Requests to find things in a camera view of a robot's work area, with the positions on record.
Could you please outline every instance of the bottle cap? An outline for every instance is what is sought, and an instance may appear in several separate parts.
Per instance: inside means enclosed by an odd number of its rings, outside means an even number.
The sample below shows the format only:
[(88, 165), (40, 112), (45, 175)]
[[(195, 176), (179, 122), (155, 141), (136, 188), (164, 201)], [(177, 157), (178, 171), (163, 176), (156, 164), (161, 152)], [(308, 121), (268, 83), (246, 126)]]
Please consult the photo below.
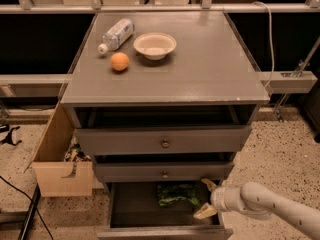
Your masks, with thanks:
[(108, 46), (106, 44), (100, 44), (98, 47), (98, 51), (101, 54), (106, 54), (108, 52)]

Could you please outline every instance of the white cable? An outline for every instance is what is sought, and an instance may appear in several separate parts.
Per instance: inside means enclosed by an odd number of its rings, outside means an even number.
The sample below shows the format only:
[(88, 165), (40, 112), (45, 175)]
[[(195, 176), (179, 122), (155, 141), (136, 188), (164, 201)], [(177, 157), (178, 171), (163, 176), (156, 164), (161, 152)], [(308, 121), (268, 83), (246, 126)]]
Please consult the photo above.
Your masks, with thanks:
[(274, 63), (274, 50), (273, 50), (273, 41), (272, 41), (272, 14), (271, 14), (271, 10), (270, 8), (262, 3), (262, 2), (254, 2), (254, 4), (256, 5), (261, 5), (263, 7), (265, 7), (269, 13), (269, 42), (270, 42), (270, 52), (271, 52), (271, 60), (272, 60), (272, 68), (271, 68), (271, 74), (269, 76), (269, 79), (267, 81), (267, 83), (264, 85), (264, 88), (266, 88), (270, 82), (271, 82), (271, 79), (272, 79), (272, 74), (274, 72), (274, 68), (275, 68), (275, 63)]

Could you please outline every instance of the floor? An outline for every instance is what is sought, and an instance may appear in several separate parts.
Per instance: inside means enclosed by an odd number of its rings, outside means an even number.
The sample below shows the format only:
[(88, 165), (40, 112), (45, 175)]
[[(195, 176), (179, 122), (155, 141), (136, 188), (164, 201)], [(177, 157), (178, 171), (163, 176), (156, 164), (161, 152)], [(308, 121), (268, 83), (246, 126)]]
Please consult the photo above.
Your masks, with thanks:
[[(36, 186), (34, 171), (28, 167), (52, 111), (29, 112), (13, 116), (12, 125), (23, 142), (17, 147), (0, 147), (0, 175), (16, 187), (32, 195)], [(241, 186), (247, 181), (259, 182), (279, 195), (320, 209), (320, 144), (313, 129), (296, 107), (283, 109), (284, 122), (278, 122), (270, 108), (262, 108), (253, 131), (235, 158), (235, 167), (225, 186)], [(97, 239), (106, 228), (108, 197), (104, 190), (94, 190), (91, 197), (41, 198), (38, 209), (54, 239)], [(2, 212), (24, 211), (29, 201), (21, 193), (0, 181)], [(235, 212), (223, 213), (226, 228), (234, 234), (230, 240), (308, 239), (276, 216), (256, 221)], [(18, 239), (20, 225), (0, 225), (0, 239)], [(35, 215), (29, 239), (50, 239), (39, 217)]]

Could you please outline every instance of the green object in drawer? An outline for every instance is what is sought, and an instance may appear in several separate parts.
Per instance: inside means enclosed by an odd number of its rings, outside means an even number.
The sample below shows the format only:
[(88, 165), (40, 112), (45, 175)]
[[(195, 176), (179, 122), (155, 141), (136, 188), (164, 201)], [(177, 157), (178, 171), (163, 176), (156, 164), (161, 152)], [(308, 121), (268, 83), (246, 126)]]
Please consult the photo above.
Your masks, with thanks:
[(168, 182), (157, 186), (158, 202), (161, 207), (167, 207), (178, 201), (189, 201), (194, 206), (199, 206), (199, 190), (192, 182)]

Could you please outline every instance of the drawer knob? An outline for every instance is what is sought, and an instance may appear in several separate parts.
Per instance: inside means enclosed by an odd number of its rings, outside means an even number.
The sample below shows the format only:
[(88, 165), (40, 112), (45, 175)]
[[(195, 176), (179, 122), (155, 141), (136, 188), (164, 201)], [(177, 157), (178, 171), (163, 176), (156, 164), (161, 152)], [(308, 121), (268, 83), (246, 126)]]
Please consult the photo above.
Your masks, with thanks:
[(162, 179), (168, 179), (168, 173), (166, 171), (162, 172)]
[(161, 146), (162, 146), (163, 148), (168, 148), (168, 147), (170, 147), (170, 143), (169, 143), (169, 141), (168, 141), (167, 139), (163, 139), (163, 140), (161, 141)]

